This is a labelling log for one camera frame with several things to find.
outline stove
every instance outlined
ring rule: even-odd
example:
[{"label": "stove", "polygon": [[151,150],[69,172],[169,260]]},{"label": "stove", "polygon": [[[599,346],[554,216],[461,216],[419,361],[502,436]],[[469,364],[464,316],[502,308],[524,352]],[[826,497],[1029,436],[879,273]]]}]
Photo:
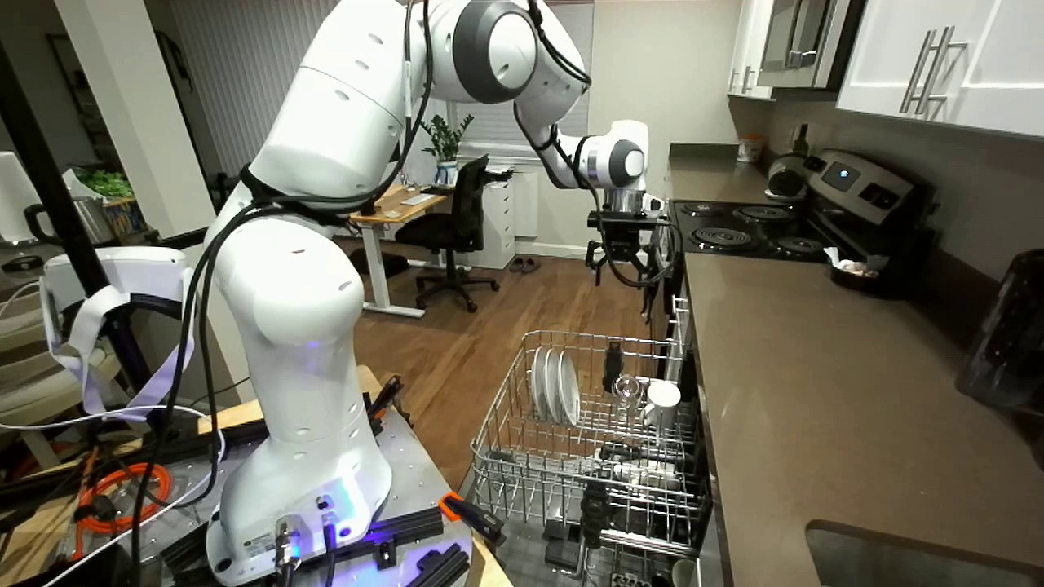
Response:
[{"label": "stove", "polygon": [[677,200],[674,216],[695,253],[823,260],[826,237],[794,207]]}]

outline sink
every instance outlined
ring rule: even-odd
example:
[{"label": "sink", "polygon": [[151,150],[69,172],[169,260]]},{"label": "sink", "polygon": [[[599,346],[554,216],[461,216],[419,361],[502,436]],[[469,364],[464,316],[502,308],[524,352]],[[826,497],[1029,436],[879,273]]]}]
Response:
[{"label": "sink", "polygon": [[806,540],[823,587],[1044,587],[1044,569],[811,523]]}]

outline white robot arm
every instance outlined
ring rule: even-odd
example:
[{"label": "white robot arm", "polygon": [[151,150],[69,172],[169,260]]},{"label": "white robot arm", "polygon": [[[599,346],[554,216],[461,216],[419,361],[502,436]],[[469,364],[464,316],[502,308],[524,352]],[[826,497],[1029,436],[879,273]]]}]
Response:
[{"label": "white robot arm", "polygon": [[393,489],[350,344],[364,281],[319,225],[385,194],[427,96],[513,100],[554,187],[607,194],[594,216],[617,237],[603,252],[639,252],[660,217],[646,207],[646,126],[561,136],[554,123],[586,91],[581,57],[541,0],[341,0],[322,21],[270,136],[209,233],[270,429],[209,526],[223,584],[358,540]]}]

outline dishwasher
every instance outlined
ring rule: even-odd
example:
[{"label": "dishwasher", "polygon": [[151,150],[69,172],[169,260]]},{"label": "dishwasher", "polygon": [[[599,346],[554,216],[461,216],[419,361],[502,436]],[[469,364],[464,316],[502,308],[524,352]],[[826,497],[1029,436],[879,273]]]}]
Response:
[{"label": "dishwasher", "polygon": [[[674,339],[524,336],[474,436],[464,485],[469,503],[502,520],[497,559],[513,584],[699,584],[691,573],[713,514],[703,416],[695,398],[649,402],[680,352]],[[554,415],[546,403],[550,354],[557,387],[581,407]]]}]

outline plate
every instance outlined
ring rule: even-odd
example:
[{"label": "plate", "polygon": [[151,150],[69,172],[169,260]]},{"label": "plate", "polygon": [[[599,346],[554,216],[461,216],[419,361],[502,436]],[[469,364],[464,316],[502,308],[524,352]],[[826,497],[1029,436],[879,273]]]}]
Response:
[{"label": "plate", "polygon": [[550,407],[550,421],[565,421],[565,411],[557,403],[557,354],[561,352],[546,352],[546,407]]},{"label": "plate", "polygon": [[578,369],[565,352],[557,354],[557,385],[554,387],[557,387],[561,421],[578,427],[586,416],[586,402],[581,402]]},{"label": "plate", "polygon": [[528,364],[528,398],[533,398],[533,411],[539,421],[550,421],[550,396],[546,396],[546,348],[533,352],[533,364]]}]

